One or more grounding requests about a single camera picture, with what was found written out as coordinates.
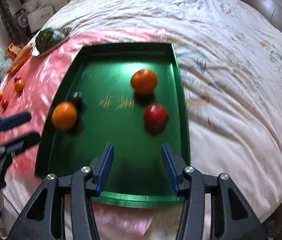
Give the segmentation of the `white cardboard box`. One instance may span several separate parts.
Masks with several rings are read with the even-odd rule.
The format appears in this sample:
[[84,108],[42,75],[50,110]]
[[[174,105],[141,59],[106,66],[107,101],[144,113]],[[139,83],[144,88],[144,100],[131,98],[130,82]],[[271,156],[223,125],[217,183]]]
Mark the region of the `white cardboard box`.
[[52,5],[31,12],[27,16],[31,33],[40,30],[53,15],[54,15],[54,10]]

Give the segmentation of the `white plate with greens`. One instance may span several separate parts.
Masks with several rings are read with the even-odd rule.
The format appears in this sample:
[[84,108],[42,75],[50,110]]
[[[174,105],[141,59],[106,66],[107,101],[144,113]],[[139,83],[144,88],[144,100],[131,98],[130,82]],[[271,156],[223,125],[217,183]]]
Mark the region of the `white plate with greens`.
[[72,28],[45,28],[39,31],[32,45],[31,56],[41,57],[51,53],[65,43],[69,37]]

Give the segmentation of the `green metal tray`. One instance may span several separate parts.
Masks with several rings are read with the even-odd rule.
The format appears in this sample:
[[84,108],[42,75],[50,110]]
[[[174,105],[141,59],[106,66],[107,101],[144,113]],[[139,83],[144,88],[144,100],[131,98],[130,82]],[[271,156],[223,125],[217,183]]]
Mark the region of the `green metal tray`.
[[[157,75],[152,94],[134,92],[130,79],[141,69]],[[68,131],[58,131],[47,118],[42,130],[35,175],[68,176],[114,146],[114,161],[98,202],[155,209],[183,202],[170,190],[161,159],[168,143],[174,154],[190,161],[187,108],[174,46],[161,42],[124,42],[84,46],[70,64],[51,109],[71,92],[80,92],[79,116]],[[144,126],[151,104],[160,104],[169,122],[157,133]]]

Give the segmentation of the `small orange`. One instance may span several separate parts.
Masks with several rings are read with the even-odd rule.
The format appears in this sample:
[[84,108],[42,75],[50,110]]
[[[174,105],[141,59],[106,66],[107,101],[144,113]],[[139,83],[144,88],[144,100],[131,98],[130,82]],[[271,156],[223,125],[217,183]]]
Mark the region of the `small orange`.
[[0,101],[3,99],[4,93],[0,91]]

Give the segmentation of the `large orange rough skin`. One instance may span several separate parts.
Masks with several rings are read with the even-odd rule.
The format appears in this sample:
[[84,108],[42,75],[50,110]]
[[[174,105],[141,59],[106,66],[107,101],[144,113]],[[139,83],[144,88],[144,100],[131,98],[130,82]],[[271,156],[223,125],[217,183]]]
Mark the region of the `large orange rough skin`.
[[152,94],[158,84],[157,75],[150,69],[141,69],[133,74],[130,84],[136,94]]

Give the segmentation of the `white floral bed quilt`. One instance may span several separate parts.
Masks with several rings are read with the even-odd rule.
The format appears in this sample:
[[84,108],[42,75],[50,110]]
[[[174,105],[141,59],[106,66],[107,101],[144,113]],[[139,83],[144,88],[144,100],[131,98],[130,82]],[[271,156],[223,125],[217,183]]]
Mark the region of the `white floral bed quilt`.
[[238,0],[72,0],[48,22],[164,30],[176,49],[191,163],[228,173],[271,238],[282,233],[282,33]]

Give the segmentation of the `orange rimmed white plate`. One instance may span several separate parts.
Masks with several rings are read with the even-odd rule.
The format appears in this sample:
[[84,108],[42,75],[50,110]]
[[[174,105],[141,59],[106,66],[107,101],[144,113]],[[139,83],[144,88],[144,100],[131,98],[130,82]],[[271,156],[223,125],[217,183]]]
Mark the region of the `orange rimmed white plate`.
[[32,45],[28,44],[18,53],[16,59],[7,70],[7,74],[15,75],[32,56]]

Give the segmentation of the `red apple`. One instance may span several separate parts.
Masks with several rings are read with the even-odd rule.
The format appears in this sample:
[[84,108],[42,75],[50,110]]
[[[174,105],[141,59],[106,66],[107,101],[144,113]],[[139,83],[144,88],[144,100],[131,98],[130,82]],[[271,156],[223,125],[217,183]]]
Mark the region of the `red apple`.
[[8,105],[9,105],[9,101],[8,100],[3,99],[1,101],[1,106],[2,106],[3,109],[6,109],[8,107]]
[[162,131],[169,122],[169,114],[164,106],[154,103],[146,108],[143,120],[148,131],[157,133]]

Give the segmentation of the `red yellow rice bag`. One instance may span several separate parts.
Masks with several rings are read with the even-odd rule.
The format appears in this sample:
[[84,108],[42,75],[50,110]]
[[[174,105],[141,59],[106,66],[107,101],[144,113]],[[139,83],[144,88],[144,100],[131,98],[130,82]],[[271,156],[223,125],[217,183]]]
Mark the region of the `red yellow rice bag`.
[[12,60],[15,60],[21,50],[22,48],[15,41],[12,41],[5,50],[5,55],[11,58]]

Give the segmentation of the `small dark red fruit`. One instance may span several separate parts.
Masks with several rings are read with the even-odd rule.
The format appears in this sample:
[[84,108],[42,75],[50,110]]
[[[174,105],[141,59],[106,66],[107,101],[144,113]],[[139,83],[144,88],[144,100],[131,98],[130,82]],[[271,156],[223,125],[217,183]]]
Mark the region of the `small dark red fruit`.
[[80,92],[71,92],[67,97],[67,101],[74,104],[80,105],[82,104],[82,97]]

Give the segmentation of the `plaid hanging cloth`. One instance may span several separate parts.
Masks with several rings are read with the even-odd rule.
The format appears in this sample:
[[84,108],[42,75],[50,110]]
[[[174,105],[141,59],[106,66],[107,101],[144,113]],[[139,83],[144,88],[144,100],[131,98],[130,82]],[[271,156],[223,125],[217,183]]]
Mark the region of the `plaid hanging cloth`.
[[10,41],[15,41],[20,47],[25,46],[28,42],[28,37],[16,23],[16,20],[10,12],[7,0],[0,0],[0,16]]

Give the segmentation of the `round orange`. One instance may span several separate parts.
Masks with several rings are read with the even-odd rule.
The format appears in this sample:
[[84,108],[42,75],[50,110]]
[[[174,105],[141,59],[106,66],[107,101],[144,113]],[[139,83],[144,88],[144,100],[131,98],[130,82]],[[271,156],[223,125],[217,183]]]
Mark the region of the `round orange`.
[[74,126],[77,115],[77,110],[73,103],[61,102],[52,113],[51,123],[57,130],[66,131]]

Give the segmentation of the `green leafy vegetable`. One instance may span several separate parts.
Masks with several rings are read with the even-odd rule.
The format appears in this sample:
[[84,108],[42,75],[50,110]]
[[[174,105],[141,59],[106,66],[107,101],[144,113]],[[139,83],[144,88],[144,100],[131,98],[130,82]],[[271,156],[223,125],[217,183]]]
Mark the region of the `green leafy vegetable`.
[[58,44],[65,37],[65,34],[58,29],[44,29],[39,32],[35,39],[36,48],[40,53],[43,53]]

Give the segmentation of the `small orange tangerine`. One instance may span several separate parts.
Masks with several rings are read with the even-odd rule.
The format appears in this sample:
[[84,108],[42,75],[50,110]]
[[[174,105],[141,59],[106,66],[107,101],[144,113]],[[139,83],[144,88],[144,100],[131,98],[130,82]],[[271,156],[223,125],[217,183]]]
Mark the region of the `small orange tangerine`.
[[25,82],[21,79],[18,79],[14,84],[14,90],[17,93],[21,93],[24,90]]

